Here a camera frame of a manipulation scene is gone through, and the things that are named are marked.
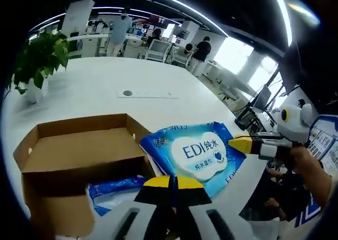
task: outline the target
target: blue and white package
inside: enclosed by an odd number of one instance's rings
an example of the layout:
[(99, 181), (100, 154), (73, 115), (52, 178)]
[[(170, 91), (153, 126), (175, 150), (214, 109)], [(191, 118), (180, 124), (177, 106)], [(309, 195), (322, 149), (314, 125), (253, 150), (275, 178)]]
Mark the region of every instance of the blue and white package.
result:
[(140, 146), (163, 175), (196, 178), (209, 197), (226, 186), (245, 155), (230, 146), (232, 135), (224, 124), (171, 126), (145, 136)]
[(132, 201), (148, 179), (137, 176), (87, 187), (92, 208), (103, 216), (124, 201)]

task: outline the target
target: cardboard box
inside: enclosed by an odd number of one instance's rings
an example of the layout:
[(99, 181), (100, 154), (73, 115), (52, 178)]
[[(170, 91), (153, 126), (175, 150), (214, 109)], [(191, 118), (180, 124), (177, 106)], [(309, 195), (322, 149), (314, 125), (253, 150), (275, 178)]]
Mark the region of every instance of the cardboard box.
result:
[(94, 218), (88, 183), (154, 177), (138, 146), (150, 132), (127, 114), (39, 124), (14, 151), (33, 227), (42, 239), (86, 236)]

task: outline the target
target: office chair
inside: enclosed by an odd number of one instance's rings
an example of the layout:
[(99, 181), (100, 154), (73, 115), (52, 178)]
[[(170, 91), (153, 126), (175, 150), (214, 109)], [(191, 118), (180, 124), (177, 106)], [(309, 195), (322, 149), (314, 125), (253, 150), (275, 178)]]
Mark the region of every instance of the office chair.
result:
[(150, 44), (144, 59), (164, 62), (168, 55), (171, 43), (167, 41), (153, 40)]
[(185, 54), (185, 48), (180, 47), (176, 54), (174, 54), (172, 59), (172, 64), (179, 64), (179, 66), (183, 66), (184, 68), (187, 67), (190, 59), (193, 55), (193, 51), (188, 54)]

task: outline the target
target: floor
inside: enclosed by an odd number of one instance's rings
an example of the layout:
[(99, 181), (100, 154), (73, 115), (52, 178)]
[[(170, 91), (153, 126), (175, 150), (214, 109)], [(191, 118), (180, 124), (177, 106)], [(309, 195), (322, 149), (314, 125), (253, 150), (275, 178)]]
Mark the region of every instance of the floor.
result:
[(213, 84), (208, 78), (206, 78), (206, 76), (201, 75), (198, 78), (206, 87), (208, 87), (208, 89), (214, 93), (226, 106), (228, 106), (229, 104), (231, 104), (233, 102), (232, 99), (225, 99), (224, 98), (224, 93), (219, 89), (219, 85), (218, 84)]

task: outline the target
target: ceiling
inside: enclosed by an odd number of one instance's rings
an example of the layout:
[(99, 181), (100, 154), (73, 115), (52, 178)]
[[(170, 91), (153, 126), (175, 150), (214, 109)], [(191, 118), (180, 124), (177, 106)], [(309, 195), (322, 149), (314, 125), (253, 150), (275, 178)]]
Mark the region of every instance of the ceiling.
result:
[[(79, 0), (60, 0), (58, 6), (51, 7), (49, 15), (43, 15), (40, 21), (65, 12), (69, 3)], [(188, 5), (207, 19), (176, 2), (170, 0), (93, 0), (95, 6), (130, 7), (172, 19), (198, 21), (201, 27), (211, 32), (235, 36), (249, 44), (255, 45), (253, 38), (259, 38), (275, 48), (285, 52), (288, 48), (286, 26), (280, 7), (276, 0), (178, 0)], [(93, 9), (92, 15), (98, 12), (117, 12), (116, 10)], [(145, 16), (144, 13), (133, 14)], [(253, 37), (243, 36), (229, 28), (236, 28)]]

